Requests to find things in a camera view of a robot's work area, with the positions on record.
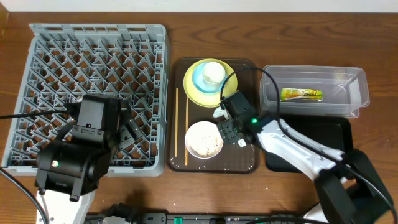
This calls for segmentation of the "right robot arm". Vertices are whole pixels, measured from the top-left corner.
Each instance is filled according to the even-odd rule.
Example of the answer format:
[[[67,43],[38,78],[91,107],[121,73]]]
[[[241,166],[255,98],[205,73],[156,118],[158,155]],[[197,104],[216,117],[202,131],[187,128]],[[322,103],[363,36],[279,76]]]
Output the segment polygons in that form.
[[[387,211],[397,217],[394,202],[365,153],[324,146],[276,114],[258,114],[240,91],[223,97],[220,106],[228,115],[218,124],[224,143],[255,145],[313,181],[319,203],[295,222],[374,223]]]

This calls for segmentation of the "white napkin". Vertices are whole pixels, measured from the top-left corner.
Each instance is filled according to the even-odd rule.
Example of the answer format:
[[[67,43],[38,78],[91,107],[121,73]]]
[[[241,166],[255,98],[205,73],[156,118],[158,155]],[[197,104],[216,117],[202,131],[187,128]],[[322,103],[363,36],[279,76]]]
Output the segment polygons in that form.
[[[243,138],[243,135],[239,132],[237,123],[232,118],[229,117],[228,112],[225,109],[222,109],[220,106],[217,107],[215,109],[214,113],[213,113],[213,117],[216,118],[216,119],[217,118],[223,118],[222,121],[233,121],[233,123],[234,123],[234,125],[235,125],[235,127],[236,127],[236,129],[238,131],[238,135],[241,138],[238,141],[238,144],[235,144],[235,145],[239,146],[240,148],[246,147],[247,144],[246,144],[246,142],[245,142],[245,140]]]

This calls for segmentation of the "white bowl with rice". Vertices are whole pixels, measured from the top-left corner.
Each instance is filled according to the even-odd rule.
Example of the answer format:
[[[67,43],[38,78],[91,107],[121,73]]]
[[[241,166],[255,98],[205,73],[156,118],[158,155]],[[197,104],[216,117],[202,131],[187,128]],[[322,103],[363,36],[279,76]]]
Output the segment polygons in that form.
[[[199,121],[191,125],[185,134],[186,150],[198,159],[210,159],[219,154],[223,138],[215,123]]]

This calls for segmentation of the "green orange snack wrapper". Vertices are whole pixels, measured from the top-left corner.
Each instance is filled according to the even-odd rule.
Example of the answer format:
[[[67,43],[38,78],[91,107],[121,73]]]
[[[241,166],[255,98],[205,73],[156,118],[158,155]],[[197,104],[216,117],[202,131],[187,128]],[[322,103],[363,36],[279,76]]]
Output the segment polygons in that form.
[[[281,101],[292,100],[323,100],[323,92],[313,89],[283,88],[280,93]]]

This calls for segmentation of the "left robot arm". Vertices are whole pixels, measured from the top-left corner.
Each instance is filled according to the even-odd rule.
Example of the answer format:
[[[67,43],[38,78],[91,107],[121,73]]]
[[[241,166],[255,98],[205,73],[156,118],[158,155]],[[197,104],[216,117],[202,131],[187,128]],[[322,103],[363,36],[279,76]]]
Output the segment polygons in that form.
[[[50,223],[84,223],[100,178],[120,150],[119,130],[130,122],[131,107],[101,94],[86,94],[64,107],[74,121],[39,152],[37,199]]]

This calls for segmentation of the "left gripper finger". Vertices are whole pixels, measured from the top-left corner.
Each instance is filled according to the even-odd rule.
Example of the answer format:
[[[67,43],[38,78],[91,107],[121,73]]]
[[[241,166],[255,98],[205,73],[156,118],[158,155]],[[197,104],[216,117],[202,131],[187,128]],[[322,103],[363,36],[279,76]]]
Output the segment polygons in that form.
[[[133,119],[130,119],[126,123],[126,129],[134,140],[138,140],[143,137],[143,133],[140,127],[135,123]]]
[[[134,143],[134,138],[130,132],[122,132],[120,134],[119,149],[125,149]]]

